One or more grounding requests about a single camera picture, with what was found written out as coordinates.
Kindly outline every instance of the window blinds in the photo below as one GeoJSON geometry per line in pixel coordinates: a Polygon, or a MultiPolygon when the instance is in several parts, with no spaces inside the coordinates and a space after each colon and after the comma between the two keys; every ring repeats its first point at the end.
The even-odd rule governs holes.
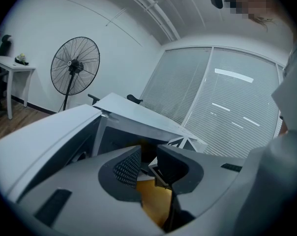
{"type": "Polygon", "coordinates": [[[145,88],[141,105],[181,124],[199,89],[211,48],[166,51],[145,88]]]}
{"type": "Polygon", "coordinates": [[[185,127],[208,143],[205,153],[246,158],[274,136],[278,108],[271,94],[278,85],[274,63],[215,48],[185,127]]]}

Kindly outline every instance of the desk leg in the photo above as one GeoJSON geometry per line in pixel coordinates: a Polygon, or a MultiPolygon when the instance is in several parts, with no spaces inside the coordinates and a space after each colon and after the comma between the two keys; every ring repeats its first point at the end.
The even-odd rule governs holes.
{"type": "Polygon", "coordinates": [[[101,140],[103,139],[106,126],[107,126],[107,118],[101,117],[98,130],[96,133],[95,141],[94,141],[93,152],[91,155],[92,157],[97,156],[99,153],[100,143],[101,143],[101,140]]]}
{"type": "Polygon", "coordinates": [[[27,101],[29,98],[30,78],[31,78],[32,72],[33,72],[33,70],[30,71],[30,73],[27,77],[27,80],[26,80],[25,88],[24,88],[24,107],[27,107],[27,101]]]}
{"type": "Polygon", "coordinates": [[[9,76],[7,79],[7,88],[6,88],[6,108],[7,108],[7,116],[10,120],[12,119],[12,104],[11,104],[12,82],[13,82],[13,72],[9,71],[9,76]]]}

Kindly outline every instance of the ceiling light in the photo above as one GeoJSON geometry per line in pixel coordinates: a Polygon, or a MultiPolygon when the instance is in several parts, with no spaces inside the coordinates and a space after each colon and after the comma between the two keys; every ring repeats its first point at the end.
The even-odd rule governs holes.
{"type": "Polygon", "coordinates": [[[215,103],[212,103],[212,105],[214,105],[214,106],[216,106],[216,107],[219,107],[219,108],[222,108],[222,109],[225,109],[225,110],[227,110],[227,111],[230,111],[230,109],[228,109],[228,108],[224,108],[224,107],[222,107],[222,106],[220,106],[220,105],[217,105],[217,104],[215,104],[215,103]]]}
{"type": "Polygon", "coordinates": [[[238,126],[238,127],[240,127],[240,128],[243,128],[242,126],[239,126],[238,124],[236,124],[236,123],[234,123],[234,122],[232,122],[232,124],[234,124],[234,125],[236,125],[236,126],[238,126]]]}
{"type": "Polygon", "coordinates": [[[260,125],[259,124],[257,124],[257,123],[255,123],[254,121],[252,121],[252,120],[249,120],[248,118],[246,118],[246,117],[244,117],[244,119],[245,120],[247,120],[247,121],[249,121],[249,122],[251,122],[251,123],[253,123],[253,124],[255,124],[255,125],[257,125],[258,127],[260,127],[260,125]]]}
{"type": "Polygon", "coordinates": [[[244,75],[239,74],[239,73],[234,73],[234,72],[230,72],[230,71],[226,71],[226,70],[222,70],[222,69],[215,69],[215,73],[231,76],[231,77],[241,79],[243,81],[247,81],[247,82],[250,82],[250,83],[253,82],[252,78],[244,76],[244,75]]]}

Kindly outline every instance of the white wall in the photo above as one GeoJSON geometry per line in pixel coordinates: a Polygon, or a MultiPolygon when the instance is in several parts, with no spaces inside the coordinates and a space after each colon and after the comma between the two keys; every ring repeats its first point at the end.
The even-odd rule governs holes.
{"type": "MultiPolygon", "coordinates": [[[[19,0],[2,24],[12,35],[11,56],[24,53],[37,67],[29,102],[57,112],[64,100],[54,88],[50,69],[59,47],[73,37],[91,38],[100,50],[100,66],[92,84],[69,98],[69,107],[90,104],[87,94],[102,98],[111,92],[140,97],[162,52],[161,46],[127,13],[106,24],[121,8],[108,0],[19,0]]],[[[26,77],[13,81],[13,95],[22,97],[26,77]]]]}
{"type": "Polygon", "coordinates": [[[217,45],[257,53],[285,65],[293,36],[281,22],[269,23],[268,30],[249,20],[207,23],[207,30],[191,28],[189,35],[163,45],[163,50],[189,46],[217,45]]]}

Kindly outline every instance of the black slot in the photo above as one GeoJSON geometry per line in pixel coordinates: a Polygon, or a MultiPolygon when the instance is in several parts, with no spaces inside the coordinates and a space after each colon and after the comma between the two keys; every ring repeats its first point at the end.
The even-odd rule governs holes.
{"type": "Polygon", "coordinates": [[[72,192],[68,190],[56,190],[35,214],[35,218],[50,227],[58,217],[71,194],[72,192]]]}
{"type": "Polygon", "coordinates": [[[236,171],[236,172],[240,172],[242,169],[242,166],[238,166],[238,165],[234,165],[234,164],[229,164],[229,163],[225,163],[221,166],[221,168],[230,170],[230,171],[236,171]]]}

